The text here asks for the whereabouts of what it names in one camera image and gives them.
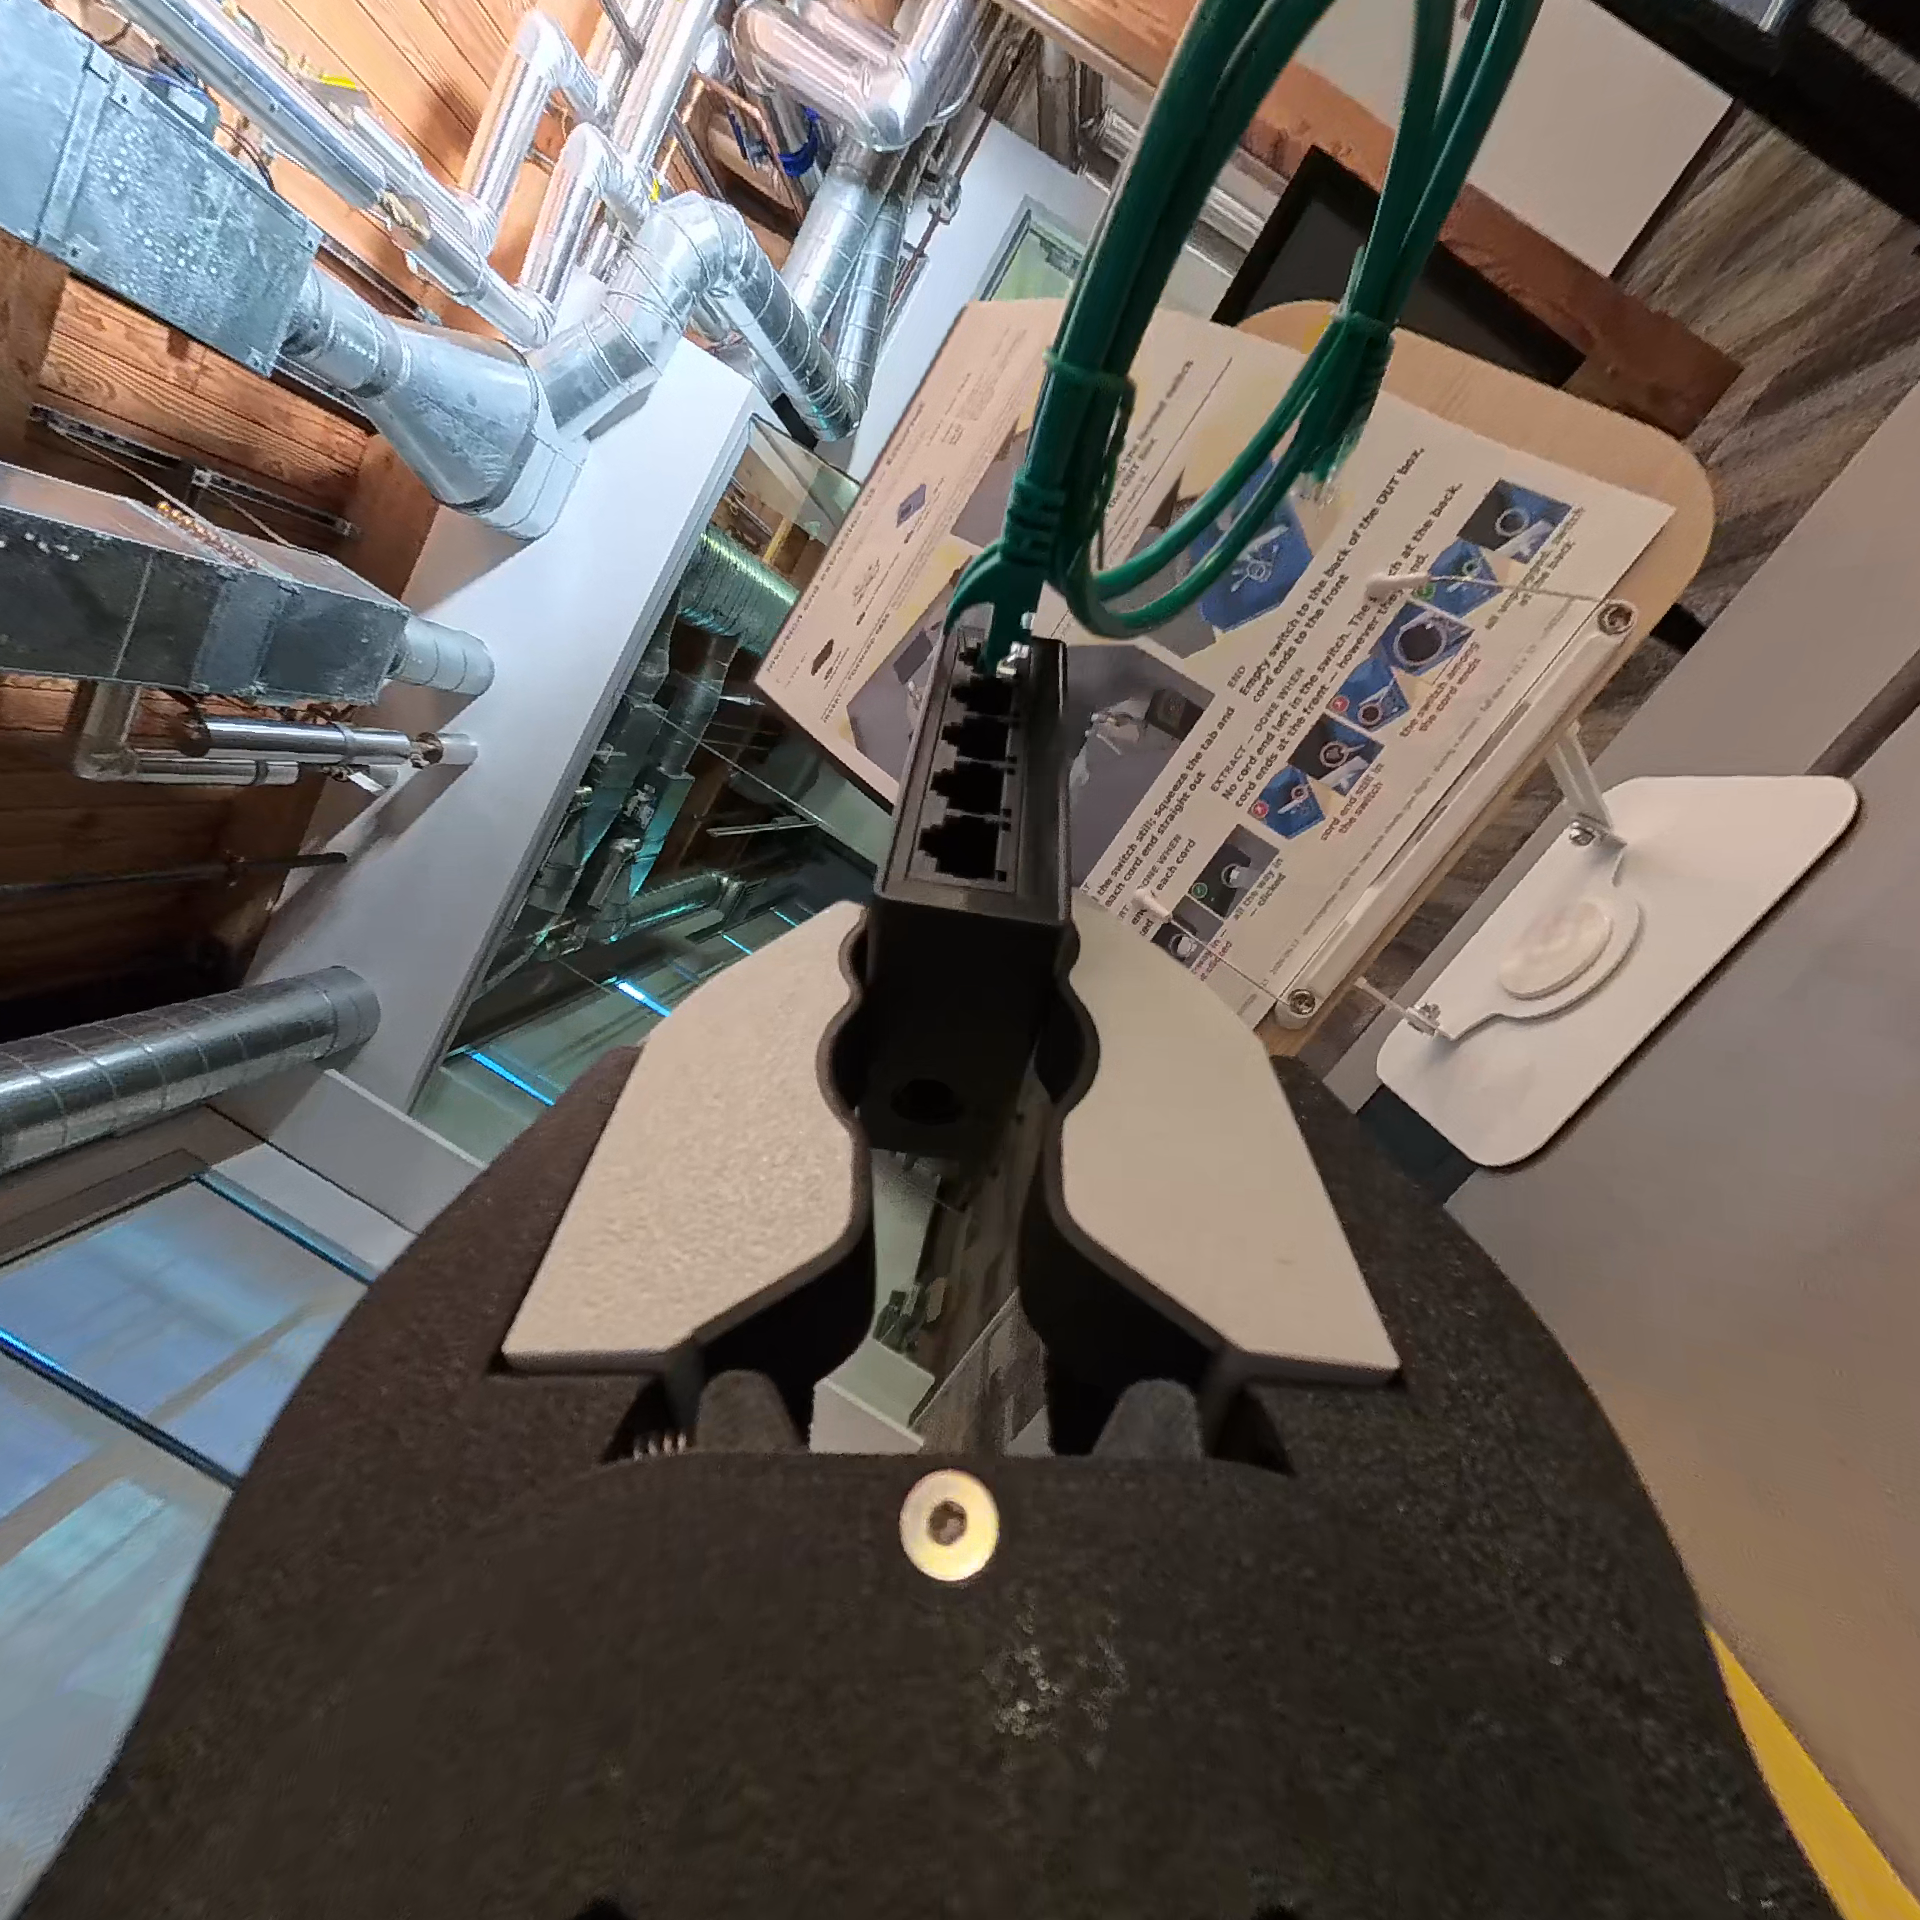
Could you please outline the computer monitor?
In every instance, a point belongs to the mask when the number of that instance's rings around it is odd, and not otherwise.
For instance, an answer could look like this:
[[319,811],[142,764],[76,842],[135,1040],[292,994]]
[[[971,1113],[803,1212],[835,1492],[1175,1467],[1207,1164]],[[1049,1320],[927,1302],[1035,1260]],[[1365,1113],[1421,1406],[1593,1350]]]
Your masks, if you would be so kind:
[[[1237,327],[1280,305],[1341,300],[1375,209],[1379,195],[1368,183],[1310,150],[1212,321]],[[1565,390],[1584,359],[1581,351],[1441,244],[1431,250],[1398,324],[1553,390]]]

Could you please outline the printed instruction sheet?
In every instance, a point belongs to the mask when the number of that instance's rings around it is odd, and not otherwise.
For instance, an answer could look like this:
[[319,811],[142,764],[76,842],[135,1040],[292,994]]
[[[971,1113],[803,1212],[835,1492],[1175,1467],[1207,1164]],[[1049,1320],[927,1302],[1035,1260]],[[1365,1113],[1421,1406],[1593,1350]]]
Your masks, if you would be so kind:
[[[757,689],[896,801],[958,577],[996,538],[1060,300],[971,302]],[[1383,390],[1320,491],[1283,499],[1192,609],[1065,647],[1071,888],[1257,1025],[1308,1026],[1638,625],[1670,505]]]

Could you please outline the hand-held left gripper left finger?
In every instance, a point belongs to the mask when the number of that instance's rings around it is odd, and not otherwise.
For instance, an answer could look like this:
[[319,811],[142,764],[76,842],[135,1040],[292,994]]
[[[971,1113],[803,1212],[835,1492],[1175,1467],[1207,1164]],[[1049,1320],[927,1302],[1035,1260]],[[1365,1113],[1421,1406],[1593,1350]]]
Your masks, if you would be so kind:
[[863,919],[829,906],[651,1034],[502,1340],[512,1371],[819,1383],[856,1351],[873,1171],[832,1044]]

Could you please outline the yellow plastic bin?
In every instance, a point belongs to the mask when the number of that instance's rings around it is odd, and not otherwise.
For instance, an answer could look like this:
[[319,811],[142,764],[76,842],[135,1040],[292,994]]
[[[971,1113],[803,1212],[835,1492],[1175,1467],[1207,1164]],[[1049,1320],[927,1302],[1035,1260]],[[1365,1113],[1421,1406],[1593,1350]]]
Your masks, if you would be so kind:
[[1843,1919],[1918,1919],[1915,1894],[1843,1801],[1790,1723],[1718,1633],[1708,1631],[1718,1679],[1783,1820]]

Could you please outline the black ethernet port box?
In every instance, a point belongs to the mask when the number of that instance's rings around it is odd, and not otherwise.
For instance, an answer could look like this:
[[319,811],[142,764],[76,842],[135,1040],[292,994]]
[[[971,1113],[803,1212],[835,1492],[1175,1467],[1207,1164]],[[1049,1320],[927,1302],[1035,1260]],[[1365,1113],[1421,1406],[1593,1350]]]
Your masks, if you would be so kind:
[[1060,1100],[1097,1044],[1071,994],[1065,650],[967,609],[931,656],[896,827],[848,944],[832,1089],[888,1155],[974,1177],[1025,1080]]

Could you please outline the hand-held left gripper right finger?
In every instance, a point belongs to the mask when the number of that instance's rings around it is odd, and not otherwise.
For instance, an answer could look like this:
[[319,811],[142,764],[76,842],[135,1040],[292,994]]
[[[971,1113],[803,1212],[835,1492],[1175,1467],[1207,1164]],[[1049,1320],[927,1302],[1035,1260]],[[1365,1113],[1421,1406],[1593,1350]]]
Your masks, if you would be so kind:
[[1039,1338],[1097,1388],[1379,1385],[1400,1361],[1276,1064],[1229,1003],[1071,903],[1041,1050]]

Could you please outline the white sign base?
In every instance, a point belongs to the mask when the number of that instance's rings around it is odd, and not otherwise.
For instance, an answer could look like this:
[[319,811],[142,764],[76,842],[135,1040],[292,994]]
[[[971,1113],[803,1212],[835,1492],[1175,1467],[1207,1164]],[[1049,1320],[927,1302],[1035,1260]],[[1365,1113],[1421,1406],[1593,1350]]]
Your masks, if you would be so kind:
[[1532,1160],[1857,814],[1836,775],[1638,778],[1560,835],[1383,1040],[1379,1082],[1484,1168]]

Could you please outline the white pillar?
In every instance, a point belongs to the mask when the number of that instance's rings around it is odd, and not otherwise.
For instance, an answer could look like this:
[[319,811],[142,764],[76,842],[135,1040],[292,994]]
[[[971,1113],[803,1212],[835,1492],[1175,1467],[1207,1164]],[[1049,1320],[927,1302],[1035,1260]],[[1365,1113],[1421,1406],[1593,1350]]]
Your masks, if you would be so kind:
[[379,1025],[336,1065],[216,1104],[407,1233],[479,1171],[412,1118],[414,1100],[560,827],[753,412],[743,376],[683,343],[647,401],[587,446],[542,540],[524,544],[452,511],[423,540],[401,601],[479,640],[494,682],[465,704],[392,689],[374,721],[465,735],[475,761],[408,774],[382,801],[331,790],[310,825],[347,859],[297,879],[248,979],[355,971],[376,998]]

